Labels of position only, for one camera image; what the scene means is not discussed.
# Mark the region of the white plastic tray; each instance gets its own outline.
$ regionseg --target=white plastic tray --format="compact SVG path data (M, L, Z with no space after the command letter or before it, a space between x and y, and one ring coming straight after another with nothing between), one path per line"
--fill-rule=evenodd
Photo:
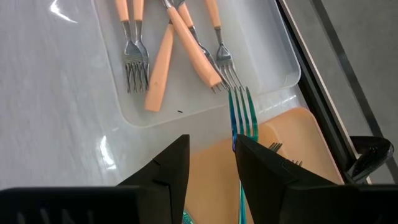
M128 1L132 17L131 1ZM218 43L205 3L187 0L201 43L213 54ZM254 96L295 85L300 67L274 0L218 0L224 40L237 72ZM228 103L226 91L214 94L200 80L178 38L160 112L144 109L145 94L127 93L122 52L126 43L114 1L95 0L99 24L113 71L123 116L138 127L149 127L204 112ZM169 19L161 0L146 0L143 42L151 65Z

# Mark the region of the fork handle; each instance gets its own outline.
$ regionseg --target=fork handle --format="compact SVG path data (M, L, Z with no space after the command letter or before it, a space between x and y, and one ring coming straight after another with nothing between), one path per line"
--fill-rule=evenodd
M185 3L185 1L181 3L181 5L178 7L178 13L180 14L182 20L184 20L188 28L193 27L193 20L191 18L191 15L187 7L187 3Z
M144 18L144 0L132 0L134 21L142 21Z
M169 24L156 56L154 70L150 76L149 90L145 99L145 109L158 112L162 106L169 73L170 59L174 40L174 27Z
M127 9L126 0L115 0L116 8L118 10L119 18L121 22L129 20L129 10Z
M170 20L173 22L174 29L180 37L180 40L188 53L191 63L196 72L199 74L200 78L209 87L213 87L221 83L220 76L211 66L205 54L201 51L201 48L199 47L195 38L192 36L191 32L188 30L187 25L180 17L177 10L174 7L169 7L167 9L167 13L169 14Z
M215 29L221 28L220 14L218 12L217 0L205 0L211 23Z

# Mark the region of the orange tray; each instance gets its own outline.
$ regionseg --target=orange tray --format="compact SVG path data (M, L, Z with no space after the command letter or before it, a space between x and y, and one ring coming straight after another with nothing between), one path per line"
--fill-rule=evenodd
M303 161L303 168L336 184L343 179L326 145L314 116L305 108L295 108L262 123L259 143L281 142L279 154ZM190 161L185 206L195 223L236 223L238 221L238 170L231 139L202 152ZM248 223L253 223L249 208Z

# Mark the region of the white marble countertop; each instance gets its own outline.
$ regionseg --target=white marble countertop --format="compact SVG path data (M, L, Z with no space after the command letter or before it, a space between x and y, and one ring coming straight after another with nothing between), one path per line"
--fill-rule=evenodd
M127 123L91 1L0 5L0 189L116 185L181 134L193 150L229 137L227 107L153 128ZM296 87L263 95L259 121L303 103Z

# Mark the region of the teal fork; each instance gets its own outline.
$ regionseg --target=teal fork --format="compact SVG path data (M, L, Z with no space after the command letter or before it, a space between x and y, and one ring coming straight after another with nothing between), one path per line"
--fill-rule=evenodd
M182 224L195 224L191 215L184 209L182 213Z
M253 100L248 87L246 87L246 90L241 86L239 89L236 87L233 89L230 88L228 90L228 102L233 136L232 148L233 151L235 151L236 137L238 134L244 134L257 142L259 140L259 128L256 110L254 109ZM246 224L246 206L244 199L244 190L241 181L239 181L239 224Z

